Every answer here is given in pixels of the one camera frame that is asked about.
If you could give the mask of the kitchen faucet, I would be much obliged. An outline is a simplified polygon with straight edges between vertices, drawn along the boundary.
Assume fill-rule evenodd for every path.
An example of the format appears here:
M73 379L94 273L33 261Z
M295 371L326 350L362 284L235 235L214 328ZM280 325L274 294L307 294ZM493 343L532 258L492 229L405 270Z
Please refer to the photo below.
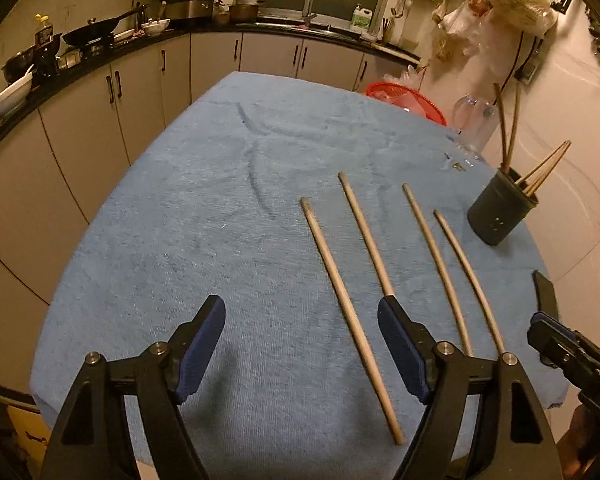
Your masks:
M313 11L314 0L304 0L302 8L302 22L305 28L311 26L312 21L316 18L316 13Z

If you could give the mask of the wooden chopstick two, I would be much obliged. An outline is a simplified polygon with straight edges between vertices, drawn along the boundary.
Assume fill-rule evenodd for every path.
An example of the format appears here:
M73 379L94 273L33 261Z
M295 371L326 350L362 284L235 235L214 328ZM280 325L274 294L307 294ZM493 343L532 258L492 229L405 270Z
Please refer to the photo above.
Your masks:
M557 156L558 154L560 154L561 152L565 151L566 148L569 148L571 145L571 141L567 140L562 142L562 144L560 144L557 148L554 148L553 151L550 152L550 154L546 155L540 162L538 162L536 164L535 167L533 167L529 172L527 172L526 174L524 174L522 177L519 177L516 181L515 184L516 185L522 185L524 183L524 181L528 181L534 174L536 174L537 172L539 172L544 166L546 166L548 164L548 162L550 160L552 160L555 156Z

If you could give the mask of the wooden chopstick one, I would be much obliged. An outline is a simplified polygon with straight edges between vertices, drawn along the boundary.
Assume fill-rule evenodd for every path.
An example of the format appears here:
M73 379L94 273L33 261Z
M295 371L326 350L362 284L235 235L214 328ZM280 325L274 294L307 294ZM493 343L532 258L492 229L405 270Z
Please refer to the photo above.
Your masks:
M494 90L494 106L496 107L496 111L498 112L498 126L500 127L500 140L501 140L501 165L500 169L503 172L507 171L507 129L505 122L505 113L504 106L502 102L502 92L501 87L497 82L493 83Z

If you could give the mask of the dark perforated utensil holder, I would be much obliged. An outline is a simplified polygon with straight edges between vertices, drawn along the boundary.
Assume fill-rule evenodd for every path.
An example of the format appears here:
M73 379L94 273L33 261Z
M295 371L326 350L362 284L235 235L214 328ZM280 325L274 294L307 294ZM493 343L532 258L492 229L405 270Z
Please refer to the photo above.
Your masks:
M527 217L539 200L527 195L526 181L513 168L496 170L494 177L467 211L467 220L475 234L489 246L498 246Z

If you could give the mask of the wooden chopstick five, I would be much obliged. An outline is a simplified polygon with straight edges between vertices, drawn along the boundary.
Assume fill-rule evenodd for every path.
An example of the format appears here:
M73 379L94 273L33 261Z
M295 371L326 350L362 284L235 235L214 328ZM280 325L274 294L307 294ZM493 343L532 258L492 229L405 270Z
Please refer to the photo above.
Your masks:
M355 192L350 185L349 179L342 171L339 171L338 180L342 186L344 195L347 197L347 201L350 205L355 221L358 224L358 229L361 232L367 252L370 255L370 260L372 260L381 290L385 296L394 296L396 293L394 292L394 288L391 284L384 260L381 258L381 254L373 237L373 233L368 226L364 212L358 203L358 199L356 198Z

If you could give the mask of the wooden chopstick three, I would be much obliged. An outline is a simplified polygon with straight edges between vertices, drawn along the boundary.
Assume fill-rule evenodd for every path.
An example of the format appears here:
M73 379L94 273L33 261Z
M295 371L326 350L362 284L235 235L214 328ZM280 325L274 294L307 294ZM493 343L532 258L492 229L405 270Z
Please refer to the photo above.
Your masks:
M544 166L539 172L537 172L535 174L536 178L530 183L528 188L526 188L524 190L524 194L526 194L528 197L531 197L536 192L538 192L538 189L548 179L548 177L553 173L553 171L557 168L558 164L565 157L565 154L568 152L569 149L570 149L570 147L566 148L565 151L563 151L560 154L558 154L557 156L555 156L552 160L550 160L548 162L548 164L546 166Z

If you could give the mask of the red plastic basket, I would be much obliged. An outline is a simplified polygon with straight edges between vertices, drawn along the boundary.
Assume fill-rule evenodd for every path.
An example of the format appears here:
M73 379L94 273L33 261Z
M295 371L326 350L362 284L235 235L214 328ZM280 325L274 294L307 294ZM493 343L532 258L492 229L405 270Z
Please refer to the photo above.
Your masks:
M372 99L400 107L402 110L407 110L420 117L427 118L430 122L435 122L440 126L448 124L442 111L433 102L425 98L418 91L401 86L400 84L385 81L373 82L366 88L365 95Z

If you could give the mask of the wooden chopstick seven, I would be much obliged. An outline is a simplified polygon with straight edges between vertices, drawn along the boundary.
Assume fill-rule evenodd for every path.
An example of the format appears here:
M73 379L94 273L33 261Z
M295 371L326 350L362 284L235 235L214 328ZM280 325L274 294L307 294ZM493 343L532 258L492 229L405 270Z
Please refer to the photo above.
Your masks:
M486 325L489 327L491 336L494 340L495 348L496 350L498 350L498 354L503 354L505 352L505 344L500 328L498 327L498 322L496 322L496 318L489 304L489 300L488 298L486 298L486 293L484 292L479 282L478 276L472 268L466 256L466 252L464 251L462 245L460 244L460 241L457 239L453 230L451 229L448 220L444 218L444 215L440 211L435 210L434 218L436 218L437 222L440 224L444 235L451 244L455 255L457 256L457 259L460 262L460 265L462 266L467 276L469 284L471 284L471 287L474 290L478 303L480 304L480 307L482 309L484 318L486 319Z

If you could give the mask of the small metal clips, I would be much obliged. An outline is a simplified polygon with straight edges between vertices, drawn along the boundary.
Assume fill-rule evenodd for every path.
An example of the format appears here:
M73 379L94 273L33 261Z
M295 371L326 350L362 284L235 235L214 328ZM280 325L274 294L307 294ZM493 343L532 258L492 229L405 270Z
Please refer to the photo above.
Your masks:
M467 171L472 168L474 164L469 159L455 159L450 154L444 153L445 161L442 166L442 170L449 170L454 168L457 171Z

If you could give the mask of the wooden chopstick six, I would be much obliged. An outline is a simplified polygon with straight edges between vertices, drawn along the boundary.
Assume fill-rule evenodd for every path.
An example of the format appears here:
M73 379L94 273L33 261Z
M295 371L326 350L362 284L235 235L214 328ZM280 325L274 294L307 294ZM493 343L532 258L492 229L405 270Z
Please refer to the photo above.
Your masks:
M462 308L460 307L460 300L458 300L457 292L452 283L449 271L446 268L445 262L442 258L438 244L434 239L434 236L432 235L429 224L424 214L422 213L422 210L420 209L415 194L413 193L413 191L407 183L402 184L402 191L408 203L410 204L411 210L413 211L415 219L420 227L420 230L422 231L422 236L424 237L425 242L429 248L431 257L434 259L434 265L436 266L439 276L441 278L446 298L448 298L449 300L449 304L455 318L456 326L458 329L458 333L460 334L460 341L462 342L463 348L468 356L473 356L474 350L472 350L468 328L466 325L464 314L462 312Z

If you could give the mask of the blue towel table cover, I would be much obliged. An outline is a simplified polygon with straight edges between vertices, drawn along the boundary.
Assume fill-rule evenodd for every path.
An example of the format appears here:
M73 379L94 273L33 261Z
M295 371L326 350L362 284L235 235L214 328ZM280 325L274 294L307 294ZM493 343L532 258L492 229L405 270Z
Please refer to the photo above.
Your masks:
M91 222L48 310L30 379L52 424L87 352L137 356L222 297L226 323L200 388L182 408L215 479L389 479L393 442L301 210L317 216L381 370L400 426L409 394L377 323L381 288L346 196L354 189L396 296L434 338L454 316L406 194L448 220L478 274L507 350L544 408L567 382L528 345L532 274L544 266L524 226L501 245L466 212L493 176L448 130L366 96L234 73L134 162Z

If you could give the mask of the black wok pan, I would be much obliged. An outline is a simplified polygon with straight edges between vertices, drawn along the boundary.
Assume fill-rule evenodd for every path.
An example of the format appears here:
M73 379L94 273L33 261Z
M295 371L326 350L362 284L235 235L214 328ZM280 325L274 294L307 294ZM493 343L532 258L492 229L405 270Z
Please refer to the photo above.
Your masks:
M66 32L62 35L62 40L64 40L69 47L84 47L91 41L99 40L110 35L116 29L121 20L135 15L138 12L142 12L146 8L146 4L141 4L134 9L116 16L115 18L107 18L106 20L88 23L87 25L72 30L71 32Z

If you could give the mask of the wooden chopstick four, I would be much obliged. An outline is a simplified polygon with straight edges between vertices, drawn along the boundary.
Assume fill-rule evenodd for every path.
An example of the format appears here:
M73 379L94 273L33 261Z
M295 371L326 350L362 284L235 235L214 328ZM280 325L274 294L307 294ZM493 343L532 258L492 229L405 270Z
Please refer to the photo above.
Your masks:
M348 329L350 330L355 348L358 350L358 355L360 356L364 370L366 371L366 375L372 384L374 393L376 394L382 412L384 413L393 441L396 445L404 445L406 440L400 427L398 418L396 417L396 411L393 408L389 393L384 381L382 380L372 347L366 338L363 326L355 312L355 308L353 307L346 284L344 284L344 281L339 273L338 266L336 265L336 261L328 247L327 240L324 237L323 231L317 221L311 204L306 197L300 198L300 206L304 218L306 218L306 223L308 224L311 234L314 238L317 251L323 260L326 273L332 282L332 288L334 289L335 295L338 299L343 318L347 323Z

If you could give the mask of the green white detergent bottle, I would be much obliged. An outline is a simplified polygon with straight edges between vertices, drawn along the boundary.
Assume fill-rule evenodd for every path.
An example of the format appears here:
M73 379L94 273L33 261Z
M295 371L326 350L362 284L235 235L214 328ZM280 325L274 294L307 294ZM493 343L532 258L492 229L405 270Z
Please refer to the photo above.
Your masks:
M370 9L363 8L358 4L352 13L349 28L352 32L368 32L370 30L370 23L373 19L373 11Z

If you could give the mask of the wooden chopstick eight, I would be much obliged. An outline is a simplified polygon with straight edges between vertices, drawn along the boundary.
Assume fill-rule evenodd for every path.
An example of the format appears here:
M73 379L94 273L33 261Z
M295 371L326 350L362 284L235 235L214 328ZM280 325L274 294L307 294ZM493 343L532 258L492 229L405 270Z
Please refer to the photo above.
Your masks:
M518 122L520 115L520 101L521 101L521 83L517 81L515 88L515 102L514 102L514 114L513 114L513 123L512 130L510 130L509 141L507 145L506 156L503 162L503 171L505 174L509 173L510 163L513 159L514 148L517 140L517 130L518 130Z

